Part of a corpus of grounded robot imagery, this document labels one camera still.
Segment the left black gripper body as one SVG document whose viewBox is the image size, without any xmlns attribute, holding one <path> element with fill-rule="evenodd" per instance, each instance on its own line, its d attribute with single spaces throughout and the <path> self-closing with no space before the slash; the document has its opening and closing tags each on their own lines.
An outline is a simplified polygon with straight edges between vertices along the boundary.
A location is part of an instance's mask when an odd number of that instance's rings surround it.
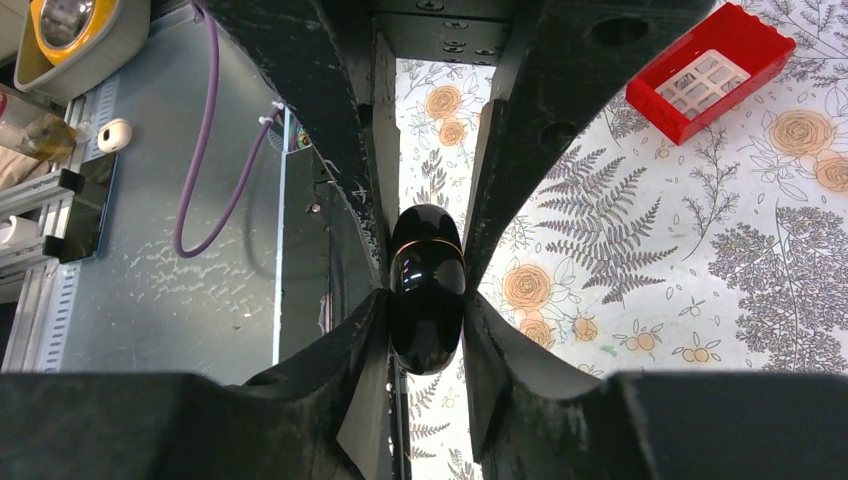
<svg viewBox="0 0 848 480">
<path fill-rule="evenodd" d="M 495 66 L 520 0 L 373 0 L 367 12 L 400 59 Z"/>
</svg>

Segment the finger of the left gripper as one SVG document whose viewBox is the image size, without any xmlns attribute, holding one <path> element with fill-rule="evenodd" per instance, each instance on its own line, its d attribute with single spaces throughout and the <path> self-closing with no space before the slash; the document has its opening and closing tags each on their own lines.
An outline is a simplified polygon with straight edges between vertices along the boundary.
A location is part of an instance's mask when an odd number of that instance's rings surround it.
<svg viewBox="0 0 848 480">
<path fill-rule="evenodd" d="M 357 222 L 373 284 L 387 287 L 399 215 L 396 57 L 367 2 L 202 5 L 305 127 Z"/>
<path fill-rule="evenodd" d="M 465 221 L 467 288 L 545 174 L 607 103 L 703 20 L 710 1 L 526 1 L 481 113 Z"/>
</svg>

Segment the black earbud case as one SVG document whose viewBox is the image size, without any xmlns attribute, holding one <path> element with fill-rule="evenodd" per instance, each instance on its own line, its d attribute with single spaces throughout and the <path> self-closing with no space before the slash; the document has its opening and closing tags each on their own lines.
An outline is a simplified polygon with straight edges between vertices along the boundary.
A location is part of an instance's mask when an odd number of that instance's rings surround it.
<svg viewBox="0 0 848 480">
<path fill-rule="evenodd" d="M 414 205 L 399 216 L 391 247 L 391 347 L 407 372 L 437 374 L 453 360 L 464 322 L 466 266 L 457 226 L 437 205 Z"/>
</svg>

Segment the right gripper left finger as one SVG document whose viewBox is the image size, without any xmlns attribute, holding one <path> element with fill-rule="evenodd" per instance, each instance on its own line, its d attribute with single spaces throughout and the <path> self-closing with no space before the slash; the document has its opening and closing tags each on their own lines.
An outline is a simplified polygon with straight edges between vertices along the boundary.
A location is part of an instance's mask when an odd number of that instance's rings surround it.
<svg viewBox="0 0 848 480">
<path fill-rule="evenodd" d="M 388 294 L 242 386 L 193 373 L 5 374 L 5 479 L 376 479 Z"/>
</svg>

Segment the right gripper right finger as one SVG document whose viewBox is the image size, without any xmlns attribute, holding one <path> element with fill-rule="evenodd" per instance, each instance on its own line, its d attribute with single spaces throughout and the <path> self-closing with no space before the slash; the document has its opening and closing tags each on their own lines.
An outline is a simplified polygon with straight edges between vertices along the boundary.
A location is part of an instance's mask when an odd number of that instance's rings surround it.
<svg viewBox="0 0 848 480">
<path fill-rule="evenodd" d="M 624 371 L 596 378 L 480 295 L 463 338 L 473 457 L 487 479 L 843 479 L 847 379 Z"/>
</svg>

